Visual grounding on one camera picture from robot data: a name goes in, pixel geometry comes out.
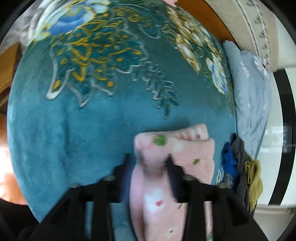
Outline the pink fleece floral garment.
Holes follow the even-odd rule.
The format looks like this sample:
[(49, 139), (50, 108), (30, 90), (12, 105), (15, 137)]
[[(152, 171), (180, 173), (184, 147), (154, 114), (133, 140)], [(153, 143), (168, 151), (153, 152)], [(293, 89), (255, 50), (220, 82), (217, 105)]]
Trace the pink fleece floral garment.
[(134, 137), (137, 163), (130, 184), (130, 216), (138, 240), (181, 240), (186, 204), (173, 196), (166, 159), (200, 182), (210, 184), (215, 143), (201, 123), (173, 132), (139, 133)]

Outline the blue garment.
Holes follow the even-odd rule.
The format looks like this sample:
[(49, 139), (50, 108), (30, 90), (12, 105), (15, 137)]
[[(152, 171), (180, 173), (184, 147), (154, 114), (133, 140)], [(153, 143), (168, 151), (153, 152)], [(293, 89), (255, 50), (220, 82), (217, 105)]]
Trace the blue garment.
[(231, 150), (230, 143), (226, 142), (222, 150), (222, 164), (224, 172), (232, 177), (233, 182), (236, 181), (239, 172), (237, 169), (237, 161), (233, 156), (233, 151)]

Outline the dark grey garment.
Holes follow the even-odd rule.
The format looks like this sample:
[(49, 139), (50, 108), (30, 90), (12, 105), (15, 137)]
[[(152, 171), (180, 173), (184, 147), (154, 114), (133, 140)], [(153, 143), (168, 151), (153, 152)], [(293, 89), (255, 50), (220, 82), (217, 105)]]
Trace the dark grey garment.
[(244, 169), (244, 163), (250, 160), (247, 152), (245, 151), (244, 141), (237, 137), (236, 133), (231, 136), (230, 148), (233, 152), (233, 157), (237, 161), (238, 177), (233, 181), (233, 192), (235, 193), (239, 202), (245, 207), (251, 216), (254, 216), (256, 206), (251, 211), (249, 209), (249, 185), (246, 180), (246, 171)]

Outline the olive green garment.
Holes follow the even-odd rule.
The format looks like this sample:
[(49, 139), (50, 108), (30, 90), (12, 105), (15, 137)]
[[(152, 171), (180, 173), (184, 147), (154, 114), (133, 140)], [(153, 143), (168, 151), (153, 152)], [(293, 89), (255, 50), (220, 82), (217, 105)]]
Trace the olive green garment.
[(263, 192), (263, 184), (260, 178), (260, 161), (254, 160), (250, 155), (248, 155), (247, 160), (244, 163), (244, 169), (246, 172), (246, 182), (249, 190), (249, 211), (252, 212), (255, 209), (257, 201)]

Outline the teal floral plush blanket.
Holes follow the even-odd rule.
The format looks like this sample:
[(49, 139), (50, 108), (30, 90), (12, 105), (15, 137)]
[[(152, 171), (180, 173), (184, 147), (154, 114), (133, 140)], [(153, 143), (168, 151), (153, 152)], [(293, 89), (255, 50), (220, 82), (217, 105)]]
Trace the teal floral plush blanket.
[(221, 42), (193, 15), (165, 1), (43, 1), (31, 24), (7, 131), (46, 240), (58, 225), (63, 240), (93, 240), (99, 182), (125, 154), (134, 169), (139, 133), (205, 124), (215, 183), (236, 131), (233, 84)]

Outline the grey-blue floral bedsheet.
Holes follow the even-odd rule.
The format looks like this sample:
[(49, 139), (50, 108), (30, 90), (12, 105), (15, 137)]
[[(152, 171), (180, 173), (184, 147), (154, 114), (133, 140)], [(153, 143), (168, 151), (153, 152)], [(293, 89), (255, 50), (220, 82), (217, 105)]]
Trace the grey-blue floral bedsheet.
[(241, 51), (230, 41), (223, 48), (233, 79), (237, 135), (246, 152), (256, 158), (271, 107), (269, 75), (258, 55)]

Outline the beige patterned pillow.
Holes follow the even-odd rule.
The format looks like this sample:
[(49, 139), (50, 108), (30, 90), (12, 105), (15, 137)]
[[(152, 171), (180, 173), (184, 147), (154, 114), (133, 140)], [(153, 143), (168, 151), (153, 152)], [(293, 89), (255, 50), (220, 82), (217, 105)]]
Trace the beige patterned pillow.
[(237, 45), (263, 59), (268, 72), (278, 69), (278, 31), (275, 15), (260, 1), (207, 0)]

